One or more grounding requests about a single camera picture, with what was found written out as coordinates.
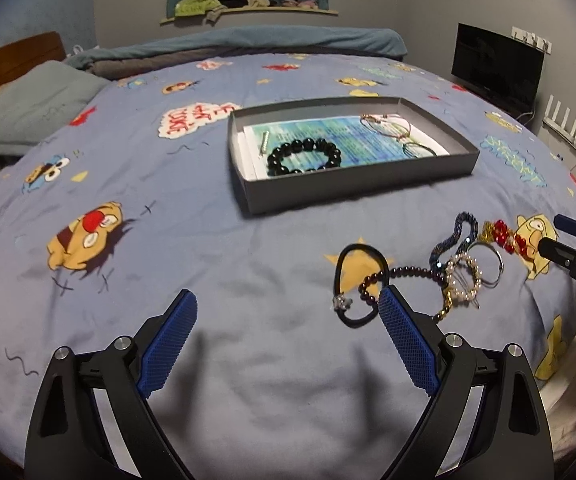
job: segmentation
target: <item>power outlet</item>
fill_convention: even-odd
[[[552,52],[552,43],[537,36],[534,32],[527,32],[522,28],[513,27],[510,35],[515,40],[522,41],[525,44],[538,48],[546,54]]]

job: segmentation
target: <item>paper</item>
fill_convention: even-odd
[[[257,179],[268,178],[267,161],[268,155],[284,142],[292,142],[295,139],[303,140],[323,138],[334,142],[341,151],[341,167],[359,166],[363,164],[375,164],[377,162],[389,162],[393,160],[405,160],[409,158],[422,158],[433,156],[428,150],[411,145],[407,154],[403,144],[416,142],[427,146],[438,156],[449,153],[434,139],[424,132],[409,124],[407,120],[398,115],[379,116],[379,124],[360,120],[358,116],[343,116],[324,119],[306,119],[299,121],[282,121],[277,123],[255,124],[244,127],[244,136],[249,153],[252,154],[255,176]],[[397,140],[410,130],[410,136]],[[266,154],[260,156],[264,132],[269,132],[270,137]],[[301,152],[288,156],[282,161],[289,170],[305,171],[309,168],[318,168],[325,164],[328,157],[319,152]]]

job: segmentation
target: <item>pearl bracelet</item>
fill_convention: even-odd
[[[455,265],[459,262],[465,262],[470,269],[472,279],[474,280],[471,290],[466,291],[457,288],[457,281],[453,278],[452,273],[454,272]],[[481,288],[481,271],[479,270],[477,259],[468,256],[466,253],[459,253],[450,258],[448,263],[446,263],[446,282],[448,283],[450,296],[455,298],[456,301],[467,302],[474,300]]]

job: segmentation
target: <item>window sill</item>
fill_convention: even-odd
[[[222,14],[235,14],[240,12],[313,12],[315,14],[329,14],[332,16],[339,15],[339,13],[336,10],[307,9],[305,7],[239,7],[238,9],[222,10]],[[168,23],[181,22],[187,18],[196,18],[196,16],[179,16],[177,18],[164,18],[159,22],[159,24],[166,25]]]

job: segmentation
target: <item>metal screw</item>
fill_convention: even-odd
[[[459,348],[463,344],[463,339],[456,334],[448,334],[446,342],[453,348]]]
[[[519,345],[509,345],[508,346],[508,353],[514,357],[521,357],[524,351]]]
[[[62,359],[65,359],[69,353],[70,351],[68,350],[68,348],[62,346],[54,351],[54,358],[59,359],[59,361],[61,361]]]
[[[126,350],[130,346],[130,338],[128,336],[121,336],[114,340],[114,347],[117,350]]]

